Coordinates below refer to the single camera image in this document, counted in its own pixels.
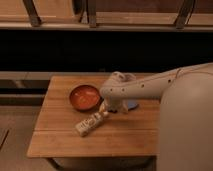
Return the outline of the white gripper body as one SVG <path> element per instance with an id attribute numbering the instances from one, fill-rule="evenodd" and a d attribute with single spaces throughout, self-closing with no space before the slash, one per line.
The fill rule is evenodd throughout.
<path id="1" fill-rule="evenodd" d="M 111 112 L 127 113 L 128 107 L 125 100 L 106 99 L 104 101 L 105 109 Z"/>

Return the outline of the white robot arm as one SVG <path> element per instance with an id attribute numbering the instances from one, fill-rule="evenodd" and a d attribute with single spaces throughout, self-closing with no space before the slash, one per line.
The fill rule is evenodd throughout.
<path id="1" fill-rule="evenodd" d="M 127 100 L 160 99 L 178 78 L 199 72 L 213 74 L 213 62 L 179 67 L 139 79 L 131 73 L 113 72 L 99 89 L 103 98 L 99 111 L 127 113 Z"/>

